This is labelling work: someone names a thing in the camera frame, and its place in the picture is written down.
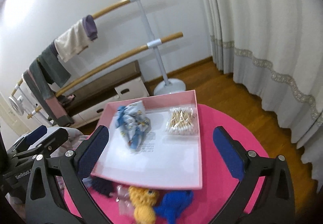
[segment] blue gripper pad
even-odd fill
[[[108,141],[108,128],[99,126],[90,138],[84,140],[75,150],[74,168],[80,179],[90,176]]]
[[[36,143],[37,140],[39,140],[41,137],[43,137],[47,133],[47,128],[44,125],[41,125],[34,131],[32,131],[29,135],[25,137],[25,143],[26,145],[30,146],[34,143]]]
[[[214,129],[213,142],[219,150],[232,177],[241,181],[244,177],[247,162],[246,150],[238,141],[233,140],[222,126]]]

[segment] yellow knitted toy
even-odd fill
[[[157,203],[158,191],[130,186],[129,197],[135,207],[133,216],[137,224],[155,224],[156,214],[152,207]]]

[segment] wooden floor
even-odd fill
[[[209,59],[199,65],[175,71],[170,78],[185,82],[187,90],[196,90],[197,102],[226,113],[244,125],[258,139],[269,157],[283,154],[292,175],[296,212],[299,215],[311,207],[316,197],[316,181],[311,179],[311,164],[302,164],[303,149],[296,149],[290,143],[291,132],[278,126],[274,112],[261,108],[261,99],[248,92],[245,86],[236,84],[232,74],[218,71]],[[153,91],[160,79],[149,82]],[[89,134],[95,123],[83,127],[81,131]]]

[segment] round pink table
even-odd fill
[[[252,133],[230,116],[200,104],[198,105],[198,115],[201,132],[203,188],[194,190],[193,203],[177,219],[177,224],[208,224],[238,184],[238,180],[231,176],[213,143],[215,127],[223,126],[231,137],[238,140],[246,150],[254,150],[259,156],[268,157],[266,151]],[[263,177],[259,178],[255,191],[246,206],[246,213],[249,213],[255,204],[263,181]],[[115,199],[107,198],[93,189],[90,189],[89,192],[114,224],[134,223],[132,218],[119,215],[119,208]],[[65,192],[65,201],[71,213],[80,216],[68,192]],[[156,224],[167,224],[167,222],[158,218]]]

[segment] pink box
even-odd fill
[[[118,107],[140,100],[145,106],[146,116],[151,119],[147,139],[152,139],[153,149],[149,153],[131,152],[125,143],[120,142],[124,140],[118,136],[119,130],[114,126]],[[197,111],[195,90],[107,103],[97,126],[109,128],[109,142],[92,174],[118,183],[148,188],[201,189],[198,115],[198,133],[195,136],[170,136],[164,130],[170,108],[178,106],[194,107]]]

